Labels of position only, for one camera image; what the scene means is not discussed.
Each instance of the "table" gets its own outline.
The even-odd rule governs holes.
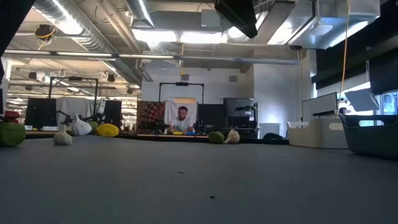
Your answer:
[[[100,136],[0,150],[8,224],[395,223],[397,189],[397,162],[347,150]]]

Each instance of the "white backdrop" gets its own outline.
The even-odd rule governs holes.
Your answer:
[[[186,119],[189,119],[191,124],[195,124],[197,120],[197,104],[196,103],[176,103],[173,101],[165,102],[164,123],[169,124],[171,120],[178,117],[178,109],[185,106],[188,109]]]

